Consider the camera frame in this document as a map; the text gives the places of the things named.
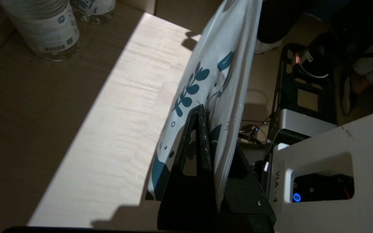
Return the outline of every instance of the wooden table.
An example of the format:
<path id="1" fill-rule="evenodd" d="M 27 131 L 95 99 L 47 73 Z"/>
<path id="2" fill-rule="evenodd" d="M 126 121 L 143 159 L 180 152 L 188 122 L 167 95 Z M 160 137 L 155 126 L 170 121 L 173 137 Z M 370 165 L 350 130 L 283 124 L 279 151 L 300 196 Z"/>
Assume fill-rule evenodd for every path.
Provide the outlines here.
<path id="1" fill-rule="evenodd" d="M 137 206 L 191 55 L 188 30 L 116 9 L 107 25 L 79 24 L 68 61 L 42 61 L 18 33 L 1 47 L 0 232 L 156 227 L 159 203 L 143 205 L 155 216 Z"/>

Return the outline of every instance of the water bottle label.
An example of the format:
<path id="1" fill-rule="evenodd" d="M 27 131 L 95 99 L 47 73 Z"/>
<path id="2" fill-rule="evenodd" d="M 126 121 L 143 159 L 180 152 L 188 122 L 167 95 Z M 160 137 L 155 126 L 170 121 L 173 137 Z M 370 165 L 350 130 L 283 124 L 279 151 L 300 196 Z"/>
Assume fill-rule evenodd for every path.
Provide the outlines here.
<path id="1" fill-rule="evenodd" d="M 49 19 L 14 18 L 28 45 L 35 51 L 58 53 L 69 49 L 79 39 L 76 18 L 70 3 L 58 15 Z"/>
<path id="2" fill-rule="evenodd" d="M 103 15 L 116 6 L 116 0 L 71 0 L 71 2 L 88 15 Z"/>

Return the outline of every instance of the plastic water bottle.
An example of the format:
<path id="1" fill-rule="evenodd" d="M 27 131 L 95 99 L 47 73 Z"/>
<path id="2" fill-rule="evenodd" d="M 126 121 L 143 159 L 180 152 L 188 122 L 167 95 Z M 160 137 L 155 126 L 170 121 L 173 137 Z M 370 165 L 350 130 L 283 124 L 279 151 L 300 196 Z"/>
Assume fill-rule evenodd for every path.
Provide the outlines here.
<path id="1" fill-rule="evenodd" d="M 83 22 L 99 25 L 110 21 L 116 0 L 71 0 L 74 12 Z"/>
<path id="2" fill-rule="evenodd" d="M 0 0 L 0 4 L 39 57 L 62 61 L 78 52 L 80 32 L 69 0 Z"/>

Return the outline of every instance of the blue led light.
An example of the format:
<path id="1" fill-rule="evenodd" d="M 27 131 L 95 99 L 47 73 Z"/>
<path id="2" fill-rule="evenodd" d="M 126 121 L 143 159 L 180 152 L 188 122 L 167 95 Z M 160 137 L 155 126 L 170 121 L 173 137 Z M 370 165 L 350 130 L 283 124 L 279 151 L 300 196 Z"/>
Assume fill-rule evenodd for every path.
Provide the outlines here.
<path id="1" fill-rule="evenodd" d="M 298 193 L 295 193 L 295 194 L 293 195 L 293 200 L 294 200 L 295 202 L 300 202 L 300 200 L 301 200 L 300 195 L 299 195 Z"/>

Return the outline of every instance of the white plastic bag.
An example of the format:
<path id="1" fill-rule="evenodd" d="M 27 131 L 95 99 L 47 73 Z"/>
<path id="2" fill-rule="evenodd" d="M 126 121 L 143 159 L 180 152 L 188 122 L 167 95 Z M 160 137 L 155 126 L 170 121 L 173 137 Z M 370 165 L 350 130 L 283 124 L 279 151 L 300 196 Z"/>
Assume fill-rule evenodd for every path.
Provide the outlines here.
<path id="1" fill-rule="evenodd" d="M 206 25 L 158 141 L 146 199 L 162 199 L 188 112 L 203 104 L 220 206 L 243 114 L 261 6 L 261 0 L 224 0 Z"/>

